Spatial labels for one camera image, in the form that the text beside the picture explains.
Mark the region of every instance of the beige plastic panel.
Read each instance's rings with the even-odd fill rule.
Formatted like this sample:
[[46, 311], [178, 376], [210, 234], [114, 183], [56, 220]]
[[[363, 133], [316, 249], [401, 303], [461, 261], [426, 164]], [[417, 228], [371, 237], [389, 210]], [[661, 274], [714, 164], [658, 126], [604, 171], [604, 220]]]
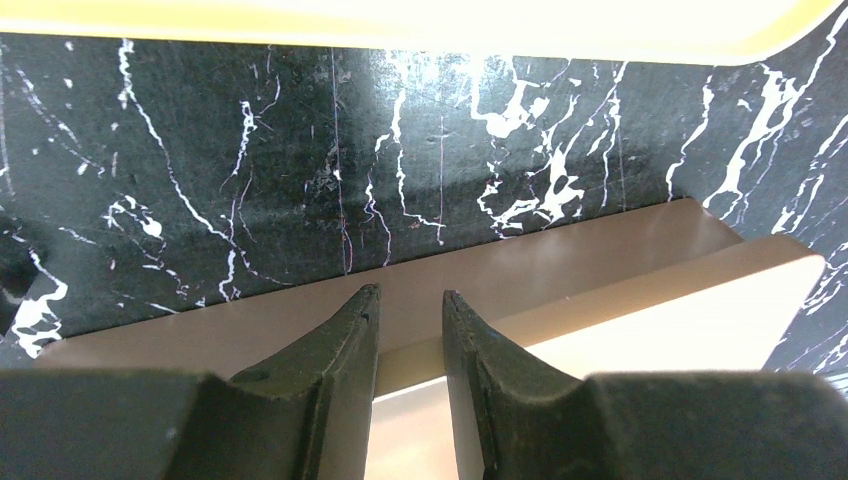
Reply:
[[741, 65], [840, 0], [4, 0], [0, 31]]
[[[578, 377], [757, 370], [823, 267], [820, 256], [793, 240], [769, 237], [492, 323]], [[557, 323], [598, 320], [607, 321], [536, 343]], [[403, 471], [405, 480], [455, 480], [452, 435], [444, 377], [378, 398], [365, 478], [389, 480]]]
[[[315, 328], [363, 284], [379, 283], [377, 390], [388, 393], [444, 374], [446, 289], [460, 290], [488, 320], [521, 319], [741, 241], [697, 202], [679, 200], [62, 340], [36, 365], [185, 368], [228, 378]], [[605, 303], [630, 311], [634, 301]], [[557, 322], [545, 339], [593, 322]]]
[[440, 378], [443, 290], [460, 290], [495, 328], [572, 375], [753, 370], [823, 265], [789, 237], [743, 243], [680, 200], [63, 340], [36, 366], [228, 377], [324, 321], [360, 285], [379, 282], [378, 390], [386, 395], [374, 402], [366, 478], [449, 480], [457, 475]]

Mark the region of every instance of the black marble backdrop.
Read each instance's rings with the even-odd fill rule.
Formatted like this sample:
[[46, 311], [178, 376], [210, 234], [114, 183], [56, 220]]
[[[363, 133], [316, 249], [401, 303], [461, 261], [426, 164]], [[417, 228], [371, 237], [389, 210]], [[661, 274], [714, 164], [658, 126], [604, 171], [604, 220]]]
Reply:
[[848, 365], [846, 18], [743, 67], [2, 34], [2, 362], [692, 196], [828, 260], [766, 367]]

